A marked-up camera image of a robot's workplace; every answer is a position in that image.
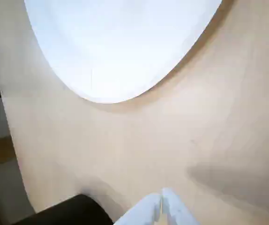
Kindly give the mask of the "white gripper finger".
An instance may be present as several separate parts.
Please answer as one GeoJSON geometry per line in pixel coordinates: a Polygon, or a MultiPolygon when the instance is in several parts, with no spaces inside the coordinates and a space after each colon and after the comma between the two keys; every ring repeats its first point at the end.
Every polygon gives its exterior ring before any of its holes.
{"type": "Polygon", "coordinates": [[[170,188],[162,189],[162,212],[167,215],[169,225],[199,224],[181,198],[170,188]]]}
{"type": "Polygon", "coordinates": [[[159,220],[162,197],[152,193],[142,198],[116,222],[116,225],[153,225],[159,220]]]}

